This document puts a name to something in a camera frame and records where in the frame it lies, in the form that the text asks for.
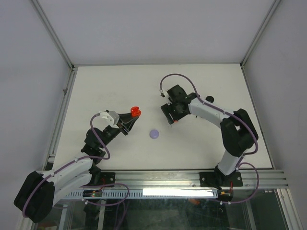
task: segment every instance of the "red object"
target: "red object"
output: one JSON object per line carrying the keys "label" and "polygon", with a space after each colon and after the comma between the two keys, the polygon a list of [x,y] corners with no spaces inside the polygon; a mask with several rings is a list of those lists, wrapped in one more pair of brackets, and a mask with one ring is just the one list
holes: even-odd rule
{"label": "red object", "polygon": [[139,107],[137,107],[137,106],[132,107],[130,111],[131,111],[132,117],[136,117],[136,116],[141,115],[141,111],[139,110]]}

